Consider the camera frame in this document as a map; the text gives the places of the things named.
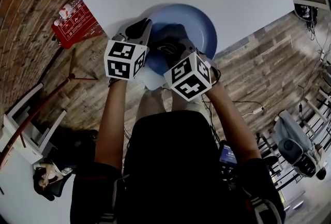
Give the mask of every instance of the blue screen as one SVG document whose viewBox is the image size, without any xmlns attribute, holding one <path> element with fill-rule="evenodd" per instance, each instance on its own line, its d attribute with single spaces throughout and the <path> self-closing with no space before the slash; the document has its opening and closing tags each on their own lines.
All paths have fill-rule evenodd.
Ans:
<svg viewBox="0 0 331 224">
<path fill-rule="evenodd" d="M 221 162 L 225 163 L 231 163 L 231 164 L 237 164 L 237 160 L 234 157 L 234 154 L 231 150 L 231 148 L 227 145 L 224 145 L 221 157 L 219 159 Z"/>
</svg>

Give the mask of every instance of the black hair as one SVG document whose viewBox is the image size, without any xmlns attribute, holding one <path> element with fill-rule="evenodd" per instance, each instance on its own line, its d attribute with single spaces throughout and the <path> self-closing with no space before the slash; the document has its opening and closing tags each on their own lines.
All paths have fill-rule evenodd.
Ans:
<svg viewBox="0 0 331 224">
<path fill-rule="evenodd" d="M 55 199 L 54 195 L 49 192 L 48 186 L 46 188 L 42 188 L 39 185 L 39 181 L 43 180 L 42 176 L 46 173 L 46 168 L 37 168 L 35 174 L 33 176 L 33 188 L 37 194 L 47 198 L 49 201 L 53 201 Z"/>
<path fill-rule="evenodd" d="M 322 168 L 321 170 L 319 170 L 319 172 L 316 174 L 316 177 L 319 179 L 319 180 L 324 180 L 326 176 L 326 169 L 325 168 Z"/>
</svg>

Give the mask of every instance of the brick wall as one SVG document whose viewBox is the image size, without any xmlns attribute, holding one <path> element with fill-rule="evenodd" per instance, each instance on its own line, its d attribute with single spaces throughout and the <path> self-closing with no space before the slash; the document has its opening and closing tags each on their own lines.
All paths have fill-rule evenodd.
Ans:
<svg viewBox="0 0 331 224">
<path fill-rule="evenodd" d="M 56 52 L 51 24 L 67 1 L 0 0 L 0 124 Z"/>
</svg>

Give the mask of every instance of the forearm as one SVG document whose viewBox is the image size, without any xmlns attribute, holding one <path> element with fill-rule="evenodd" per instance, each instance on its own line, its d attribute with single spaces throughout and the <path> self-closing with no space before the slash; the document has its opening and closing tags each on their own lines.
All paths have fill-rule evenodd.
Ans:
<svg viewBox="0 0 331 224">
<path fill-rule="evenodd" d="M 213 104 L 221 121 L 227 142 L 239 163 L 261 158 L 258 145 L 250 128 L 239 113 L 227 91 L 217 83 L 206 96 Z"/>
<path fill-rule="evenodd" d="M 124 111 L 127 81 L 117 81 L 109 88 L 96 144 L 95 162 L 122 169 Z"/>
</svg>

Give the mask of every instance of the white cube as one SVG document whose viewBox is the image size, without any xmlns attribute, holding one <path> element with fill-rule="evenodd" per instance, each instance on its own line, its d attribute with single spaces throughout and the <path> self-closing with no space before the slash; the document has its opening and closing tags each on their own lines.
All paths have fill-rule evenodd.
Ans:
<svg viewBox="0 0 331 224">
<path fill-rule="evenodd" d="M 192 53 L 164 74 L 169 87 L 191 101 L 212 88 L 209 67 Z"/>
<path fill-rule="evenodd" d="M 108 77 L 132 80 L 145 63 L 147 46 L 109 40 L 104 52 Z"/>
</svg>

